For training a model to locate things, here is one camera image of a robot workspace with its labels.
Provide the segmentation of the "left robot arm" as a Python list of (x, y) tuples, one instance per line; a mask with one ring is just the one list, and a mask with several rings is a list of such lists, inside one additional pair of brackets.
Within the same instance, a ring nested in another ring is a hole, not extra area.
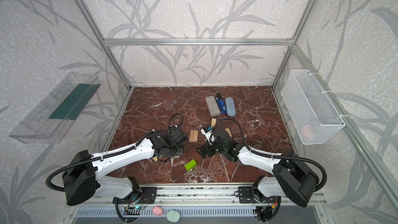
[(165, 134), (151, 132), (139, 142), (111, 151), (93, 155), (86, 150), (79, 152), (72, 160), (77, 166), (62, 174), (67, 205), (100, 197), (134, 201), (142, 194), (135, 178), (115, 178), (109, 173), (141, 160), (179, 156), (187, 139), (176, 127)]

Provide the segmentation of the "pink putty blob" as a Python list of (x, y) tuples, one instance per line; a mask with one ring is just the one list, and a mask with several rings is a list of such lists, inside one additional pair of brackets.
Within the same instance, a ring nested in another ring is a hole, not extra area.
[(152, 213), (153, 213), (153, 215), (156, 215), (156, 216), (162, 216), (164, 213), (164, 209), (160, 206), (155, 206), (152, 209)]

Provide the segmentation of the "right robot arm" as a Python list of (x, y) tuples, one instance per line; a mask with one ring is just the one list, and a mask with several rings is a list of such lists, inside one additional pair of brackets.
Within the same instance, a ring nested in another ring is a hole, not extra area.
[(307, 207), (313, 193), (320, 183), (318, 175), (304, 162), (300, 161), (293, 151), (282, 153), (283, 159), (278, 159), (278, 153), (267, 152), (267, 157), (255, 154), (244, 144), (235, 142), (226, 130), (204, 127), (201, 133), (208, 143), (196, 151), (202, 158), (210, 158), (217, 153), (227, 160), (244, 166), (252, 166), (272, 177), (259, 176), (252, 185), (254, 198), (262, 203), (270, 197), (287, 197), (300, 207)]

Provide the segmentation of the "pink object in basket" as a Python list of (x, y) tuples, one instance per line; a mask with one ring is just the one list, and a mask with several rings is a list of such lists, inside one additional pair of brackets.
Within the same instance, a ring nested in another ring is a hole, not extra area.
[(309, 125), (305, 125), (301, 128), (302, 134), (303, 136), (309, 140), (310, 142), (312, 142), (314, 140), (315, 137), (315, 133), (312, 130), (312, 128)]

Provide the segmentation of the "light blue glasses case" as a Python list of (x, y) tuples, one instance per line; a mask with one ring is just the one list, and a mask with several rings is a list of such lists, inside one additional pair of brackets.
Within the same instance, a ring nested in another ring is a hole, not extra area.
[(233, 98), (227, 97), (225, 100), (225, 105), (227, 108), (227, 115), (229, 117), (235, 117), (236, 116), (236, 108), (235, 108), (235, 102)]

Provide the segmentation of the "green block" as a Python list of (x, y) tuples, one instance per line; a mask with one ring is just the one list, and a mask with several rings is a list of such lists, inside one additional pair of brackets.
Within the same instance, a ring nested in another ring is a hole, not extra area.
[(190, 171), (193, 168), (195, 168), (196, 166), (197, 166), (197, 162), (194, 159), (192, 159), (184, 165), (184, 168), (186, 169), (186, 171)]

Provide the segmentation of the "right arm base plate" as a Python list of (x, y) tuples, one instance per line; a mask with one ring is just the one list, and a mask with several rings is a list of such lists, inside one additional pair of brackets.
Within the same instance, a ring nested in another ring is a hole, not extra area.
[(239, 198), (241, 204), (274, 204), (278, 201), (276, 196), (265, 197), (258, 190), (253, 191), (251, 186), (238, 187), (235, 196)]

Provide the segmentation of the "pale green putty blob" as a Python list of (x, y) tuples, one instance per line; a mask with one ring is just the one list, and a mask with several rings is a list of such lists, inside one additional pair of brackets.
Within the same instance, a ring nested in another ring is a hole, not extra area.
[(177, 223), (180, 220), (180, 212), (176, 210), (170, 210), (167, 212), (166, 218), (171, 223)]

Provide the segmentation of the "grey glasses case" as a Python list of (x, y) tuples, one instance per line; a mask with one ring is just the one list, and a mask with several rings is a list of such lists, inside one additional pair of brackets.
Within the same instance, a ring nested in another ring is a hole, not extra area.
[(221, 111), (219, 109), (219, 106), (217, 104), (216, 98), (214, 96), (208, 96), (205, 98), (206, 105), (208, 107), (208, 111), (210, 116), (217, 117), (220, 116)]

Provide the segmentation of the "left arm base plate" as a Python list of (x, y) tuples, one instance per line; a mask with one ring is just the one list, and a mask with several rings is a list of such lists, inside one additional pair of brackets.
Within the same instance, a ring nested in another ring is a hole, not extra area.
[(135, 196), (128, 198), (128, 204), (154, 204), (156, 195), (157, 195), (157, 187), (143, 187), (141, 188), (141, 192)]

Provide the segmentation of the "clear plastic wall tray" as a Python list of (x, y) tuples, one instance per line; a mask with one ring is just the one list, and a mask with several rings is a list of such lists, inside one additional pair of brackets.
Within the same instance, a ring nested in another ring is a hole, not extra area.
[(25, 144), (58, 144), (101, 86), (70, 72), (9, 134)]

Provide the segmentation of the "ribbed wood block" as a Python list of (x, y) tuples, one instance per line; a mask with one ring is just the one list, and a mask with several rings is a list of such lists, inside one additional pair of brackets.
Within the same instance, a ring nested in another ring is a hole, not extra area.
[(217, 123), (217, 119), (216, 118), (212, 118), (211, 119), (211, 127), (214, 127)]

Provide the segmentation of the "aluminium mounting rail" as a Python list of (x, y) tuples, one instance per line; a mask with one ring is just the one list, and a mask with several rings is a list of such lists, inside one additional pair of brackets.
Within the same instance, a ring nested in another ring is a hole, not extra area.
[(157, 187), (154, 204), (133, 204), (146, 206), (265, 206), (267, 204), (241, 204), (235, 193), (240, 186), (251, 183), (209, 183), (209, 184), (141, 184), (143, 187)]

